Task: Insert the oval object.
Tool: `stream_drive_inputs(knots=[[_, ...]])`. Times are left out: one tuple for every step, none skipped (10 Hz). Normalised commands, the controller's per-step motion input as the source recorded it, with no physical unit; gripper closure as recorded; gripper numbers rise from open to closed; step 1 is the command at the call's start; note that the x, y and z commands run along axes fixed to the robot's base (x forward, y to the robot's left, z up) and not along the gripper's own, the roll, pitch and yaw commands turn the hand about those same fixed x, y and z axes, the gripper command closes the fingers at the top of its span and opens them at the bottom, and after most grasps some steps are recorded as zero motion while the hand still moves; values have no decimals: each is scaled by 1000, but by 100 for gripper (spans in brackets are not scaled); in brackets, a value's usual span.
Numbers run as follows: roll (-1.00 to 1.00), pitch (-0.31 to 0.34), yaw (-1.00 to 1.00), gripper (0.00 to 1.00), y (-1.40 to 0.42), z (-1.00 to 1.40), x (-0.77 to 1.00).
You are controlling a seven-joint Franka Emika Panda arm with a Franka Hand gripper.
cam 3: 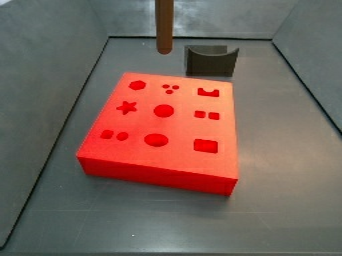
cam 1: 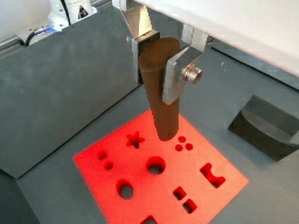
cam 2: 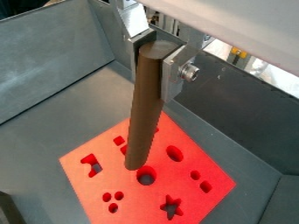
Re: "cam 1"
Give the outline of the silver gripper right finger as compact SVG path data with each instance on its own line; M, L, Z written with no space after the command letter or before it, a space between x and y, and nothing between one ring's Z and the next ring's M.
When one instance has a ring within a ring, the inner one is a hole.
M189 26L182 29L182 41L189 45L169 60L163 80L163 102L171 105L183 94L185 84L195 84L203 75L198 62L205 52L209 35Z

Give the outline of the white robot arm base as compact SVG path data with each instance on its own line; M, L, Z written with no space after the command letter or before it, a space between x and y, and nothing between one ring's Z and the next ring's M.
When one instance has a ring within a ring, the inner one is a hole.
M90 0L50 0L50 4L47 18L16 33L24 46L60 32L98 12Z

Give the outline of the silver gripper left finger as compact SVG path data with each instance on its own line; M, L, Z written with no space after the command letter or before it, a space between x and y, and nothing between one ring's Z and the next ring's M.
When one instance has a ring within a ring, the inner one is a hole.
M112 5L121 9L126 25L130 30L130 43L133 49L134 79L142 83L139 72L139 55L151 42L161 38L161 32L153 27L147 7L135 0L112 0Z

